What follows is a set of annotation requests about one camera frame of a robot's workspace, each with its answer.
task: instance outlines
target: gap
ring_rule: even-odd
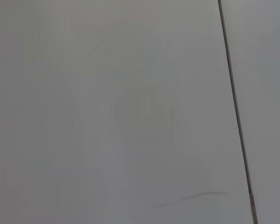
[[[248,190],[249,190],[249,196],[250,196],[250,202],[251,202],[252,216],[253,216],[254,223],[258,224],[254,197],[253,197],[253,192],[252,192],[252,186],[251,186],[250,173],[249,173],[249,168],[248,168],[247,153],[246,153],[246,147],[245,147],[245,142],[244,142],[242,123],[241,123],[241,119],[239,116],[239,110],[238,110],[238,100],[237,100],[237,95],[236,95],[236,91],[235,91],[234,78],[233,78],[233,72],[232,72],[232,66],[231,66],[231,57],[230,57],[229,45],[228,45],[228,41],[227,41],[224,15],[223,15],[223,10],[222,10],[222,0],[218,0],[218,4],[219,4],[219,12],[220,12],[221,23],[222,23],[223,38],[224,38],[224,42],[225,42],[225,50],[226,50],[227,65],[228,65],[230,82],[231,82],[233,103],[234,103],[235,114],[236,114],[237,123],[238,123],[238,133],[239,133],[239,138],[240,138],[242,151],[243,151],[244,166],[245,166],[245,171],[246,171],[246,178],[247,178],[247,184],[248,184]]]

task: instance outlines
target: white panel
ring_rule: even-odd
[[[280,0],[222,0],[260,224],[280,224]]]
[[[215,0],[0,0],[9,223],[252,223]]]

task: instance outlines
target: white board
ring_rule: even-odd
[[[2,223],[252,223],[216,1],[0,1]]]
[[[258,221],[280,224],[280,0],[222,0]]]

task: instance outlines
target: dark line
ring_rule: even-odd
[[[191,196],[188,196],[188,197],[183,197],[183,198],[181,198],[179,200],[176,200],[174,202],[159,204],[159,205],[156,205],[155,208],[162,208],[162,207],[171,206],[171,205],[174,205],[176,203],[183,202],[183,201],[189,200],[191,198],[204,196],[204,195],[220,195],[220,196],[225,196],[225,197],[229,196],[229,194],[226,194],[226,193],[221,192],[221,191],[211,191],[211,192],[205,192],[205,193],[199,193],[199,194],[196,194],[196,195],[191,195]]]
[[[239,138],[240,138],[240,141],[241,141],[243,157],[244,157],[244,165],[245,165],[245,170],[246,170],[248,190],[249,190],[249,194],[252,194],[251,179],[250,179],[250,173],[249,173],[248,162],[247,162],[246,147],[245,147],[245,142],[244,142],[241,119],[240,119],[240,116],[239,116],[238,100],[237,100],[237,95],[236,95],[236,91],[235,91],[234,78],[233,78],[233,72],[232,72],[232,66],[231,66],[231,58],[230,58],[229,46],[228,46],[228,41],[227,41],[227,36],[226,36],[226,27],[225,27],[225,21],[224,21],[224,16],[223,16],[221,0],[218,0],[218,4],[219,4],[219,11],[220,11],[220,17],[221,17],[221,23],[222,23],[222,30],[223,30],[225,48],[226,48],[227,64],[228,64],[228,70],[229,70],[229,76],[230,76],[230,82],[231,82],[233,102],[234,102],[234,107],[235,107],[235,114],[236,114],[237,122],[238,122]]]

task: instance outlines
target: scratch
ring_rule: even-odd
[[[178,200],[173,201],[173,202],[159,204],[159,205],[156,205],[155,208],[168,207],[168,206],[177,204],[177,203],[179,203],[179,202],[183,202],[183,201],[192,199],[192,198],[194,198],[194,197],[200,197],[200,196],[205,196],[205,195],[218,195],[218,196],[229,197],[229,194],[224,193],[224,192],[222,192],[222,191],[210,191],[210,192],[199,193],[199,194],[196,194],[196,195],[190,195],[190,196],[188,196],[188,197],[183,197],[183,198],[178,199]]]

